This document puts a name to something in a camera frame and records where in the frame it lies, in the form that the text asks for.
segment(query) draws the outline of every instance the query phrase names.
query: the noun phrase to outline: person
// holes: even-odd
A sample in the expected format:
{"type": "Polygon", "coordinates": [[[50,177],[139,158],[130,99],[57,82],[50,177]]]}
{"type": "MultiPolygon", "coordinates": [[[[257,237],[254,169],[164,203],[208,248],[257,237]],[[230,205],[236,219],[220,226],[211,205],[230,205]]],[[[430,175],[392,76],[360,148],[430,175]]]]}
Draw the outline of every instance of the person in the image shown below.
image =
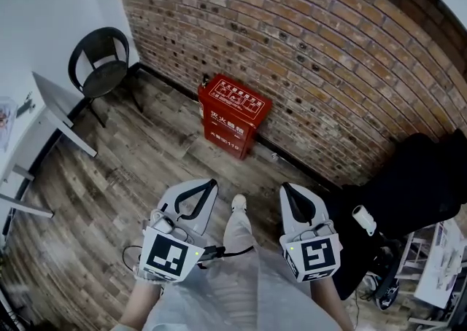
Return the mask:
{"type": "Polygon", "coordinates": [[[196,266],[180,283],[137,279],[112,331],[350,331],[352,322],[331,277],[297,283],[284,258],[259,247],[236,195],[224,233],[226,252],[248,253],[196,266]]]}

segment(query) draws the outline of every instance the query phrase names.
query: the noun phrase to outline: red brick wall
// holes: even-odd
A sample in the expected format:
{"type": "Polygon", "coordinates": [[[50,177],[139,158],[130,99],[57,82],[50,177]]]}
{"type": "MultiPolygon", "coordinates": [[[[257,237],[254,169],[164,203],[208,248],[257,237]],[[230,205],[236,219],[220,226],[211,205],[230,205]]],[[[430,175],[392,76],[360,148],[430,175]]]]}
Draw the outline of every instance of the red brick wall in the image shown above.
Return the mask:
{"type": "Polygon", "coordinates": [[[467,37],[436,0],[123,0],[142,62],[271,98],[261,133],[360,184],[416,132],[467,133],[467,37]]]}

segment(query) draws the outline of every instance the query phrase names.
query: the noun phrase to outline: chair leg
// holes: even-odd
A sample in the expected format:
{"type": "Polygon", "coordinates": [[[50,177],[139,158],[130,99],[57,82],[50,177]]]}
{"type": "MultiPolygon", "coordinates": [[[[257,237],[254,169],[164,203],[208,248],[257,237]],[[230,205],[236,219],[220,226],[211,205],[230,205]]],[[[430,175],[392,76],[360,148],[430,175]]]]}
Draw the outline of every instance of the chair leg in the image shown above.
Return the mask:
{"type": "Polygon", "coordinates": [[[105,129],[104,121],[102,121],[101,118],[97,115],[96,111],[94,111],[94,108],[93,108],[93,106],[92,106],[92,103],[89,103],[88,109],[90,110],[90,113],[92,113],[93,116],[99,121],[99,123],[101,124],[101,126],[105,129]]]}
{"type": "Polygon", "coordinates": [[[127,87],[126,90],[130,93],[131,98],[133,99],[134,105],[137,107],[138,111],[143,113],[143,108],[139,105],[137,99],[134,97],[134,94],[133,94],[133,91],[131,90],[131,88],[127,87]]]}

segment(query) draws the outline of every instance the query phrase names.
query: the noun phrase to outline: sneaker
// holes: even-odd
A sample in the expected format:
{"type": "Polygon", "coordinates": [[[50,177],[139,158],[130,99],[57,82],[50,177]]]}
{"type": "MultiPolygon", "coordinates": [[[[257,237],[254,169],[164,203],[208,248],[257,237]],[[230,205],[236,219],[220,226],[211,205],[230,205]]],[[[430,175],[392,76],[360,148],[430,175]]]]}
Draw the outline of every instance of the sneaker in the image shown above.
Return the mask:
{"type": "Polygon", "coordinates": [[[237,194],[232,200],[232,213],[235,211],[247,211],[247,198],[242,194],[237,194]]]}

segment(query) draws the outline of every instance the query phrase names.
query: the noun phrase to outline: wooden floor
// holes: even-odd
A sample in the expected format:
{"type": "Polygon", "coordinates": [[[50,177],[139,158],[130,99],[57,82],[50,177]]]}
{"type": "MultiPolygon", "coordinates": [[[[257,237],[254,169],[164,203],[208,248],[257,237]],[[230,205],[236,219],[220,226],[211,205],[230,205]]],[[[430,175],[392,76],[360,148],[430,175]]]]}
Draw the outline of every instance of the wooden floor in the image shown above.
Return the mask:
{"type": "MultiPolygon", "coordinates": [[[[220,185],[207,233],[221,241],[232,197],[248,199],[260,244],[277,248],[279,195],[289,181],[320,186],[257,144],[245,161],[203,137],[195,102],[140,73],[131,83],[140,114],[117,91],[95,102],[103,129],[89,112],[74,130],[98,151],[88,157],[61,139],[43,162],[26,200],[55,212],[52,219],[18,212],[12,223],[1,283],[21,314],[49,320],[60,330],[108,330],[120,317],[134,284],[122,262],[125,246],[141,240],[142,222],[167,187],[195,178],[220,185]]],[[[355,298],[347,301],[356,320],[355,298]]],[[[413,314],[403,299],[388,314],[359,300],[359,330],[405,330],[413,314]]]]}

